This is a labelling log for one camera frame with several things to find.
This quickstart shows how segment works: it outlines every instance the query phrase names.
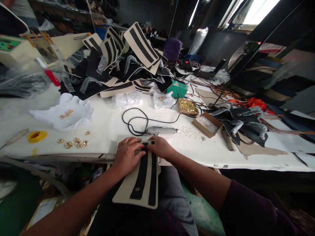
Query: dark sleeve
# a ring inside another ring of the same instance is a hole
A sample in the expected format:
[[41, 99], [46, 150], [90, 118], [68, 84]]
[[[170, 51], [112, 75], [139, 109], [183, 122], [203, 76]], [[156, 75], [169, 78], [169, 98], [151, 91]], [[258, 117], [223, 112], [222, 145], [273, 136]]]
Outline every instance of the dark sleeve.
[[232, 180], [220, 211], [226, 235], [303, 235], [272, 202]]

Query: yellow tape roll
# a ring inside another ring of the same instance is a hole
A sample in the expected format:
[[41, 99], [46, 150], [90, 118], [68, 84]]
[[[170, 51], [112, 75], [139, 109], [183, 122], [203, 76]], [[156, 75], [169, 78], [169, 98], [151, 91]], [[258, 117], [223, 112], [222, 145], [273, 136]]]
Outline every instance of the yellow tape roll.
[[30, 133], [28, 136], [28, 142], [29, 143], [37, 143], [42, 141], [47, 136], [46, 131], [35, 131], [33, 133]]

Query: green floor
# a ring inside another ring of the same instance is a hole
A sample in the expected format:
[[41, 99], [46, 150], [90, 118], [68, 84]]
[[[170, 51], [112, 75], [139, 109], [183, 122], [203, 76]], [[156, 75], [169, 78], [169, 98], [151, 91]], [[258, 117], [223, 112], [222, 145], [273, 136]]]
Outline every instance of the green floor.
[[18, 167], [10, 169], [18, 178], [18, 185], [15, 191], [0, 203], [0, 229], [1, 235], [17, 236], [32, 218], [43, 192], [38, 176]]
[[202, 228], [215, 235], [225, 235], [219, 214], [204, 198], [193, 195], [185, 186], [183, 181], [181, 185], [190, 203], [190, 209], [198, 228]]

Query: workbench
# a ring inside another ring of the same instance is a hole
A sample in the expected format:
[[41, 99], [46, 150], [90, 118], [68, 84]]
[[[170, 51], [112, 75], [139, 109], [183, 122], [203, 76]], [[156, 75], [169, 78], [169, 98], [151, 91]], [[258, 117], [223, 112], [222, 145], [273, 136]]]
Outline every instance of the workbench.
[[[200, 89], [210, 91], [210, 88], [200, 87]], [[16, 143], [0, 150], [0, 156], [6, 155], [15, 159], [30, 160], [54, 160], [54, 161], [74, 161], [74, 162], [94, 162], [110, 163], [113, 161], [118, 142], [126, 137], [132, 136], [128, 131], [127, 125], [123, 123], [121, 116], [125, 110], [112, 108], [111, 98], [102, 99], [95, 95], [88, 100], [94, 108], [92, 122], [86, 126], [79, 127], [70, 131], [58, 131], [52, 129], [52, 126], [35, 120], [28, 113], [29, 110], [47, 110], [55, 106], [60, 98], [59, 87], [53, 84], [50, 88], [34, 99], [22, 98], [0, 98], [0, 146], [9, 138], [19, 131], [26, 128], [30, 132], [45, 130], [48, 132], [47, 137], [41, 142], [30, 144], [27, 136], [18, 140]], [[193, 97], [197, 102], [202, 102], [201, 98]], [[143, 94], [143, 105], [138, 106], [149, 118], [161, 121], [174, 121], [178, 116], [177, 108], [175, 110], [163, 109], [155, 110], [153, 106], [153, 96]], [[143, 116], [136, 109], [128, 111], [125, 114], [125, 120], [135, 116]], [[162, 124], [149, 121], [150, 126], [164, 126], [166, 128], [189, 127], [193, 132], [202, 133], [191, 122], [193, 118], [181, 115], [174, 124]], [[143, 131], [146, 121], [135, 119], [132, 125], [135, 130]], [[86, 131], [91, 131], [90, 135], [85, 135]], [[205, 141], [194, 137], [189, 138], [184, 133], [173, 135], [161, 135], [177, 151], [191, 158], [192, 160], [214, 168], [246, 168], [260, 170], [277, 170], [277, 171], [314, 171], [303, 164], [293, 153], [288, 155], [250, 155], [244, 156], [236, 149], [231, 152], [222, 137], [221, 130], [211, 139], [205, 135]], [[89, 145], [84, 148], [65, 149], [63, 144], [58, 144], [57, 140], [64, 139], [72, 141], [75, 137], [82, 140], [88, 140]], [[141, 136], [147, 140], [150, 136]]]

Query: red-handled tool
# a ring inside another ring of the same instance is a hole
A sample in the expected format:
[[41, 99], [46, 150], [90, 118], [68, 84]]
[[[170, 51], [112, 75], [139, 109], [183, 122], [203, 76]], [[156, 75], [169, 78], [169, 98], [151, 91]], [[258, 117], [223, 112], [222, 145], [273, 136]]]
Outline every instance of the red-handled tool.
[[55, 86], [60, 86], [59, 81], [57, 80], [56, 76], [54, 76], [53, 72], [47, 68], [47, 66], [42, 62], [42, 60], [37, 57], [36, 60], [40, 64], [40, 66], [44, 69], [45, 74], [50, 78], [50, 80], [53, 82]]

